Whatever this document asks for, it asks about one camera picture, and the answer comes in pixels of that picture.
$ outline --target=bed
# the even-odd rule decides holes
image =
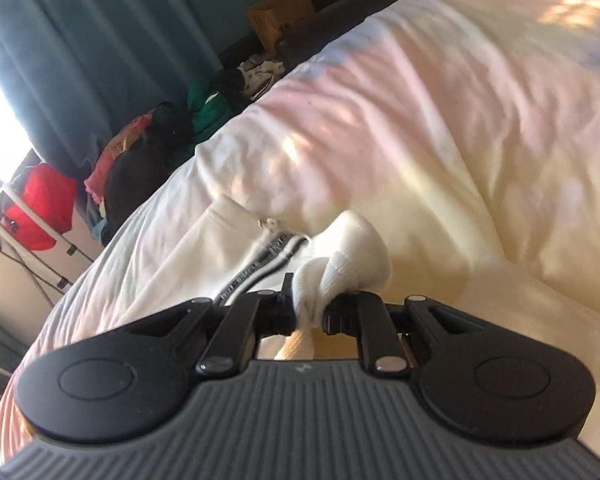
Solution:
[[[33,359],[217,293],[182,258],[223,194],[309,235],[351,209],[389,248],[386,301],[425,294],[579,356],[600,456],[600,0],[400,0],[300,65],[58,303],[0,404],[0,463],[29,439],[13,384]]]

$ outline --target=pink pillow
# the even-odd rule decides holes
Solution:
[[[107,181],[107,175],[116,158],[129,149],[140,136],[144,129],[151,122],[153,111],[136,117],[127,126],[120,130],[113,139],[106,145],[104,151],[96,162],[91,176],[84,181],[84,187],[87,193],[91,195],[93,201],[100,205],[104,196],[104,183]]]

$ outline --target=ribbed gray surface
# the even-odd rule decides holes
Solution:
[[[36,440],[3,471],[14,480],[594,480],[600,462],[575,441],[505,450],[463,440],[405,384],[356,362],[253,362],[200,386],[149,436],[91,449]]]

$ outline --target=beige wall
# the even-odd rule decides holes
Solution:
[[[65,236],[90,256],[100,254],[99,244],[91,238],[84,221],[75,212],[73,224],[74,228]],[[89,265],[79,254],[68,256],[59,244],[36,254],[72,281]],[[34,264],[29,262],[29,265],[33,268]],[[36,269],[36,272],[47,278],[43,269]],[[54,303],[60,298],[51,289],[48,294]],[[48,303],[27,272],[0,254],[0,325],[23,343],[30,344],[40,332],[49,311]]]

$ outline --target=black leather chair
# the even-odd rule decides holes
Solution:
[[[396,0],[312,0],[316,14],[282,30],[276,51],[287,71],[320,52],[364,19]]]

